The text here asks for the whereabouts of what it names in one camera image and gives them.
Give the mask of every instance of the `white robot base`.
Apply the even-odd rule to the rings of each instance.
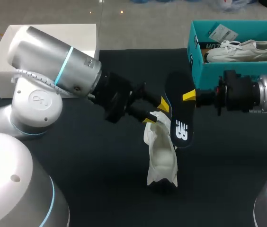
[[[68,227],[68,204],[28,148],[0,133],[0,227]]]

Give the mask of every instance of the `teal shoe box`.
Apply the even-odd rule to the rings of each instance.
[[[235,41],[266,41],[267,21],[253,20],[194,20],[191,23],[187,54],[192,68],[196,88],[213,89],[218,85],[219,76],[224,70],[236,70],[237,73],[249,75],[257,80],[260,75],[267,74],[267,61],[262,62],[219,62],[205,63],[201,49],[213,49],[220,44],[209,38],[210,34],[221,24],[238,36]]]

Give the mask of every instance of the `robotic arm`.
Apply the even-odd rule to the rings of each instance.
[[[137,99],[169,111],[161,96],[146,91],[145,83],[134,87],[102,71],[100,61],[31,26],[15,35],[8,63],[18,75],[12,105],[0,108],[0,132],[18,139],[41,136],[52,126],[62,111],[60,95],[88,97],[113,123],[125,113],[141,122],[156,122],[154,115],[131,106]]]
[[[245,113],[254,108],[267,112],[267,75],[254,82],[250,76],[241,77],[235,70],[226,70],[215,91],[198,94],[197,106],[215,105],[218,115],[224,107]]]

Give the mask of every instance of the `gray floor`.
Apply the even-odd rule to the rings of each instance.
[[[11,24],[96,23],[102,50],[183,48],[193,19],[267,19],[267,8],[255,3],[223,13],[186,1],[0,0],[0,39]]]

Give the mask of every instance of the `new balance logo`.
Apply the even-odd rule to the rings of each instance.
[[[176,124],[177,124],[177,127],[176,127],[177,137],[182,140],[187,140],[188,139],[188,132],[187,132],[188,125],[183,124],[182,122],[178,120],[176,120]]]

